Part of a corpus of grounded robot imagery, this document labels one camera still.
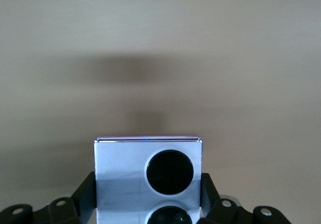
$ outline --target round lens opening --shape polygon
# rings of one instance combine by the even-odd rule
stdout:
[[[147,224],[192,224],[186,211],[176,206],[166,206],[156,210]]]
[[[177,150],[165,150],[152,157],[146,174],[154,190],[173,195],[190,185],[193,173],[193,165],[185,154]]]

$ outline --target black bracket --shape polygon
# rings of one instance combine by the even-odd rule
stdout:
[[[253,213],[221,198],[208,173],[202,173],[201,207],[197,224],[291,224],[277,209],[258,206]],[[27,204],[12,205],[0,212],[1,224],[87,224],[96,208],[95,173],[91,172],[71,197],[54,200],[33,212]]]

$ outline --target beige wall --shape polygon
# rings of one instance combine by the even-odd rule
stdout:
[[[196,133],[221,194],[320,223],[320,3],[0,0],[0,209],[70,194],[99,135]]]

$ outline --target black circular hole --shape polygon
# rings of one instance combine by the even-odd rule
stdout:
[[[185,154],[177,150],[165,150],[150,160],[146,174],[154,190],[173,195],[190,185],[193,173],[193,165]]]
[[[165,206],[156,210],[147,224],[192,224],[186,211],[176,206]]]

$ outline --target black plastic part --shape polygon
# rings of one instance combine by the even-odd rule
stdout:
[[[191,160],[177,150],[165,150],[156,154],[150,160],[146,172],[151,187],[166,195],[185,190],[194,174]]]
[[[82,182],[78,189],[72,194],[76,211],[81,223],[88,223],[94,209],[96,208],[96,180],[95,172],[91,172]]]
[[[269,210],[270,215],[264,215],[261,212],[263,209]],[[258,206],[254,209],[253,215],[255,216],[255,220],[260,224],[291,224],[279,210],[271,206]]]
[[[201,180],[201,207],[204,216],[210,213],[217,200],[221,199],[210,174],[202,173]]]
[[[221,224],[231,224],[232,221],[235,220],[237,211],[238,207],[233,201],[220,199],[216,201],[206,218]]]
[[[48,206],[51,224],[80,224],[74,203],[71,198],[62,197]]]
[[[26,204],[12,205],[0,212],[1,224],[28,224],[32,218],[32,207]]]
[[[26,204],[12,205],[0,212],[0,224],[86,224],[96,208],[95,172],[91,172],[71,197],[54,200],[32,212]]]
[[[197,224],[291,224],[277,209],[258,206],[253,213],[229,199],[220,198],[209,174],[202,174],[201,207],[204,218]]]

